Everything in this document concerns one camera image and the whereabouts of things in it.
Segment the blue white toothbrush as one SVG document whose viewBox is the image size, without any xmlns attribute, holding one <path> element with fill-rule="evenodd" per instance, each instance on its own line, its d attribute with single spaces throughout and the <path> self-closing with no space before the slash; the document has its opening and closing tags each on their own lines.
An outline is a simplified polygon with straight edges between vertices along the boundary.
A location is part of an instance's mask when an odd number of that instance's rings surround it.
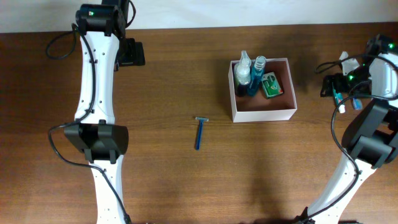
<svg viewBox="0 0 398 224">
<path fill-rule="evenodd" d="M 353 98 L 352 104 L 355 110 L 362 110 L 363 108 L 362 101 L 359 98 Z"/>
</svg>

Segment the green toothpaste tube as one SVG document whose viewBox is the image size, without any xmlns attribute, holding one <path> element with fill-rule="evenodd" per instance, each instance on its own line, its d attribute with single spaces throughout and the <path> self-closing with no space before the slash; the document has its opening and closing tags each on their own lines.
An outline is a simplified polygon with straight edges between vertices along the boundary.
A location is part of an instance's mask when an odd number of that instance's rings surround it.
<svg viewBox="0 0 398 224">
<path fill-rule="evenodd" d="M 343 95 L 336 91 L 334 83 L 332 83 L 332 91 L 333 91 L 333 97 L 335 100 L 336 108 L 338 109 L 339 113 L 341 114 L 345 113 L 346 112 L 345 104 L 343 103 L 342 105 L 339 105 L 343 101 Z"/>
</svg>

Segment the green Dettol soap box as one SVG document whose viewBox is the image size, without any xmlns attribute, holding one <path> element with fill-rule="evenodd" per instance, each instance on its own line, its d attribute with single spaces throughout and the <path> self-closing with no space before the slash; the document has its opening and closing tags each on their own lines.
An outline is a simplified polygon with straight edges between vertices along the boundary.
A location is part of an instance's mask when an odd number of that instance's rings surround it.
<svg viewBox="0 0 398 224">
<path fill-rule="evenodd" d="M 274 72 L 263 74 L 261 84 L 267 99 L 280 96 L 284 93 Z"/>
</svg>

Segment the teal Listerine mouthwash bottle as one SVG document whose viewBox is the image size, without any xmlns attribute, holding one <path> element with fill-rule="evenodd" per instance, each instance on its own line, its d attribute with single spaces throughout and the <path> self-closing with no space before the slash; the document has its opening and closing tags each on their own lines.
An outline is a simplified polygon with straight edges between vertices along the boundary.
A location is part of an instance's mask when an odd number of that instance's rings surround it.
<svg viewBox="0 0 398 224">
<path fill-rule="evenodd" d="M 257 93 L 259 84 L 264 74 L 265 65 L 266 65 L 265 56 L 258 56 L 251 69 L 251 82 L 247 89 L 247 94 L 249 96 L 254 96 Z"/>
</svg>

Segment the purple foam soap pump bottle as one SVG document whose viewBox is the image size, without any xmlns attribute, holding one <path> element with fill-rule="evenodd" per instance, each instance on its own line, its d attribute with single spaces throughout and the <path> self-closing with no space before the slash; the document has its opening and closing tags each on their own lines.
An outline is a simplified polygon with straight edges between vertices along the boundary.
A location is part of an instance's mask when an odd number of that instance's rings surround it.
<svg viewBox="0 0 398 224">
<path fill-rule="evenodd" d="M 246 94 L 251 82 L 251 59 L 245 50 L 241 51 L 241 58 L 234 66 L 234 88 L 235 94 L 242 97 Z"/>
</svg>

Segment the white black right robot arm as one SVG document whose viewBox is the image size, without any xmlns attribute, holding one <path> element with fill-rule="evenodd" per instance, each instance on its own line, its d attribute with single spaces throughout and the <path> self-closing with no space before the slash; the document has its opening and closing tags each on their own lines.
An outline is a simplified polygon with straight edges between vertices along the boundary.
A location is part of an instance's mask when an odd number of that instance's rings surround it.
<svg viewBox="0 0 398 224">
<path fill-rule="evenodd" d="M 296 223 L 339 223 L 363 182 L 397 157 L 397 43 L 378 34 L 368 40 L 360 58 L 361 63 L 343 52 L 338 60 L 315 69 L 315 73 L 334 66 L 342 69 L 348 96 L 337 102 L 336 109 L 349 100 L 368 98 L 370 102 L 342 139 L 334 138 L 342 152 L 338 167 L 321 196 L 295 218 Z"/>
</svg>

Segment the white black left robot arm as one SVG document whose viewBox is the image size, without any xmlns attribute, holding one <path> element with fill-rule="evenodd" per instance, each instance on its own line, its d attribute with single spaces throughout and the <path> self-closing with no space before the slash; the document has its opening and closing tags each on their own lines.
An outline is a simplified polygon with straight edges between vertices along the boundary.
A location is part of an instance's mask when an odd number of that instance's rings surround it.
<svg viewBox="0 0 398 224">
<path fill-rule="evenodd" d="M 95 183 L 97 223 L 130 223 L 123 203 L 122 164 L 129 133 L 115 123 L 114 73 L 120 67 L 146 63 L 141 42 L 126 36 L 136 12 L 132 1 L 83 4 L 76 12 L 75 27 L 83 51 L 81 92 L 75 120 L 64 135 L 83 153 L 84 168 Z"/>
</svg>

